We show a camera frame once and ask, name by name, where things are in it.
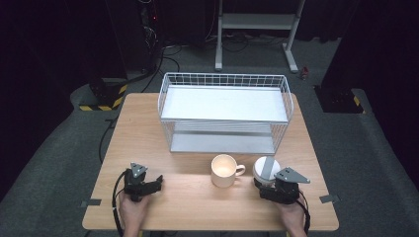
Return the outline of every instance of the mug handle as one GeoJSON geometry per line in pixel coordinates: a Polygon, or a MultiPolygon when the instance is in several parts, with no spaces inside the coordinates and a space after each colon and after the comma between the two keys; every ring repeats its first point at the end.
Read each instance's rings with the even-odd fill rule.
{"type": "Polygon", "coordinates": [[[236,176],[241,176],[244,174],[244,172],[246,171],[246,167],[244,165],[238,165],[236,167],[236,170],[241,170],[239,172],[236,172],[236,176]]]}

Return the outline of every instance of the gray floor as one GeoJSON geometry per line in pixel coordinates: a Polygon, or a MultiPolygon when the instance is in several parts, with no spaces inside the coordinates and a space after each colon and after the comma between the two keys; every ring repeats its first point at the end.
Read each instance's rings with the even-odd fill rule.
{"type": "MultiPolygon", "coordinates": [[[[309,68],[307,80],[290,73],[278,45],[248,45],[239,52],[225,50],[222,72],[287,76],[329,192],[341,198],[334,204],[339,229],[312,231],[309,236],[419,236],[418,192],[384,138],[364,92],[354,90],[365,114],[326,114],[315,96],[313,85],[321,83],[338,43],[320,43],[316,39],[294,43],[297,65],[309,68]]],[[[224,46],[238,49],[242,45],[226,43],[224,46]]],[[[214,73],[214,49],[186,46],[179,50],[179,47],[167,48],[165,54],[177,60],[182,72],[214,73]]],[[[164,59],[161,71],[176,70],[172,60],[164,59]]],[[[145,92],[158,92],[161,78],[157,75],[145,92]]],[[[143,80],[129,84],[126,94],[140,92],[146,83],[143,80]]],[[[89,199],[101,167],[99,143],[109,124],[105,120],[119,113],[119,110],[79,111],[78,104],[87,92],[86,85],[72,94],[74,112],[45,140],[0,203],[0,236],[84,236],[87,233],[81,224],[85,208],[80,204],[89,199]]],[[[111,136],[112,131],[105,136],[102,154],[106,153],[111,136]]],[[[168,234],[203,236],[202,232],[168,234]]],[[[284,233],[270,234],[284,236],[284,233]]],[[[92,231],[89,236],[118,236],[118,233],[92,231]]]]}

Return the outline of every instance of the black equipment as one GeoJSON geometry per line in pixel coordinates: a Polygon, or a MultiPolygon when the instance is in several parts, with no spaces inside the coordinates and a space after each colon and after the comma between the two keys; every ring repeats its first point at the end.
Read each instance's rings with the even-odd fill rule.
{"type": "Polygon", "coordinates": [[[308,212],[308,203],[305,201],[306,207],[298,198],[302,194],[298,188],[298,183],[309,184],[310,180],[299,174],[297,171],[290,167],[275,174],[275,185],[263,186],[262,183],[254,179],[255,186],[259,189],[260,198],[268,199],[282,204],[297,203],[304,210],[305,224],[304,231],[308,232],[310,227],[310,214],[308,212]]]}
{"type": "Polygon", "coordinates": [[[156,71],[163,37],[155,1],[68,1],[68,48],[91,90],[80,106],[114,110],[126,84],[156,71]]]}
{"type": "Polygon", "coordinates": [[[120,236],[124,236],[123,229],[121,228],[120,219],[118,218],[117,211],[117,187],[122,177],[124,177],[124,189],[123,191],[130,195],[132,201],[141,201],[142,197],[151,195],[161,191],[161,183],[163,183],[163,176],[159,176],[156,181],[145,183],[146,170],[145,166],[138,165],[136,163],[130,163],[131,169],[126,169],[117,179],[115,183],[114,192],[112,194],[112,209],[114,212],[114,220],[117,225],[120,236]]]}
{"type": "Polygon", "coordinates": [[[135,163],[131,163],[131,169],[126,169],[124,192],[130,195],[132,201],[141,201],[141,197],[161,191],[163,176],[154,182],[145,183],[146,170],[146,167],[135,163]]]}

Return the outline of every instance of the wooden table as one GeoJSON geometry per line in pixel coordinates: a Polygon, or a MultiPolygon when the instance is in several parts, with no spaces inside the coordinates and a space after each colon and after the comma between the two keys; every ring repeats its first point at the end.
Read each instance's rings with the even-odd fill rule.
{"type": "MultiPolygon", "coordinates": [[[[252,168],[261,155],[230,154],[246,166],[243,176],[227,189],[210,180],[210,162],[217,154],[171,153],[157,113],[158,94],[126,96],[102,169],[83,219],[86,229],[116,229],[112,214],[112,191],[118,176],[130,162],[148,167],[146,182],[163,175],[162,191],[153,194],[144,230],[283,230],[274,205],[259,198],[252,168]]],[[[310,230],[336,230],[339,222],[328,195],[316,155],[296,97],[294,114],[280,144],[276,160],[310,179],[300,184],[309,204],[310,230]]]]}

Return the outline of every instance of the yellow black hazard tape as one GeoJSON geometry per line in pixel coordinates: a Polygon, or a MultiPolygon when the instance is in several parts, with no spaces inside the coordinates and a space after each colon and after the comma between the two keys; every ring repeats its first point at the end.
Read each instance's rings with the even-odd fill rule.
{"type": "Polygon", "coordinates": [[[119,91],[117,97],[113,100],[112,103],[108,105],[79,105],[81,111],[113,111],[116,110],[121,102],[123,101],[124,93],[126,91],[127,85],[122,86],[119,91]]]}
{"type": "Polygon", "coordinates": [[[314,91],[325,113],[366,114],[361,101],[351,89],[314,86],[314,91]]]}

